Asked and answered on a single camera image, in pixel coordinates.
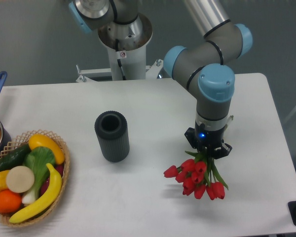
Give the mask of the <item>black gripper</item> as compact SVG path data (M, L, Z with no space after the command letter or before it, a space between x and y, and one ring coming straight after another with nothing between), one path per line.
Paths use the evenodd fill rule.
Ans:
M211 158L223 158L232 150L232 146L223 140L225 126L225 119L196 119L194 128L188 128L185 137L193 149L206 151Z

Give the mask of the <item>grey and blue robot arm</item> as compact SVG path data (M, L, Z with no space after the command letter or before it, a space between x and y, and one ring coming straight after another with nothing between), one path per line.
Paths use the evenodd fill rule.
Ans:
M232 149L223 140L235 84L227 63L247 53L253 37L246 26L231 23L217 0L187 0L185 5L204 42L193 50L171 48L163 68L197 101L195 127L185 133L190 145L219 159ZM139 12L137 1L73 0L69 9L84 32L97 30L108 51L113 80L146 78L146 45L152 26Z

